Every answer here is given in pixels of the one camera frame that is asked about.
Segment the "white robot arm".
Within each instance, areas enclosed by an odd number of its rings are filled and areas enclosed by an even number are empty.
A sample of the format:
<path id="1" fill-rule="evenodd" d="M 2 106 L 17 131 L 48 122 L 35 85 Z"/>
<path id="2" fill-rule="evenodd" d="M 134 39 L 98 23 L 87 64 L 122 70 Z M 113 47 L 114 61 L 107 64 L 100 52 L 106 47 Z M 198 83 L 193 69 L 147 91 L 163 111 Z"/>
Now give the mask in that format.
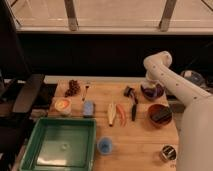
<path id="1" fill-rule="evenodd" d="M 176 171 L 213 171 L 213 94 L 169 69 L 168 51 L 146 57 L 149 81 L 159 81 L 185 105 Z"/>

